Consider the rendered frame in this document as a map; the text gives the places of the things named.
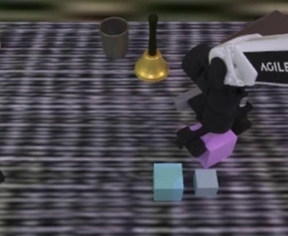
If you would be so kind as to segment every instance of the gray cup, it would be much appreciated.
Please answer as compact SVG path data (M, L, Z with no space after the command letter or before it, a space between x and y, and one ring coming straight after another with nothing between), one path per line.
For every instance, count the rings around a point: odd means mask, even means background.
M128 51L129 24L120 17L103 20L99 27L101 43L108 58L123 58Z

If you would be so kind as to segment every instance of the striped tablecloth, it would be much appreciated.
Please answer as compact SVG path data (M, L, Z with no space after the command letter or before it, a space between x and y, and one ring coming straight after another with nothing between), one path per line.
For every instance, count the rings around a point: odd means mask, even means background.
M219 163L214 199L152 199L154 162L201 166L173 144L193 124L172 98L198 43L244 23L160 23L169 77L133 73L148 26L131 23L126 58L102 53L94 23L0 23L0 236L288 236L288 88L248 90L254 126Z

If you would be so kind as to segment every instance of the brass bell body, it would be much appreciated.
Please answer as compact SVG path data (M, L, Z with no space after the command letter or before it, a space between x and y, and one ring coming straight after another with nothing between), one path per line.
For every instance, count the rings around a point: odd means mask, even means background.
M134 70L136 76L145 82L159 82L168 76L169 66L159 50L156 50L155 56L150 56L145 50Z

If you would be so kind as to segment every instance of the teal block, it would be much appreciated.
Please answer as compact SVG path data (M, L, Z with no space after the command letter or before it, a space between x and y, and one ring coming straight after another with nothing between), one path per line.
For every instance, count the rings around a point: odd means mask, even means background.
M181 201L184 186L180 163L154 163L153 182L155 201Z
M196 197L215 197L218 191L217 173L214 169L196 169L193 176Z

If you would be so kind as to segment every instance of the cube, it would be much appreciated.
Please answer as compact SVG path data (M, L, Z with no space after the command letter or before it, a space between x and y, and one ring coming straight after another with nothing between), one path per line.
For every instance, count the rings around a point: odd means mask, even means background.
M183 172L180 163L154 163L154 200L181 201L183 196Z
M202 91L196 87L187 92L184 92L173 99L174 105L178 111L185 111L190 108L188 100L201 94Z
M195 131L201 126L198 123L190 129ZM198 161L204 168L209 168L232 155L238 137L229 130L224 134L207 133L201 139L205 143L207 151L198 158Z
M217 173L214 169L196 169L193 176L196 197L215 197L218 191Z

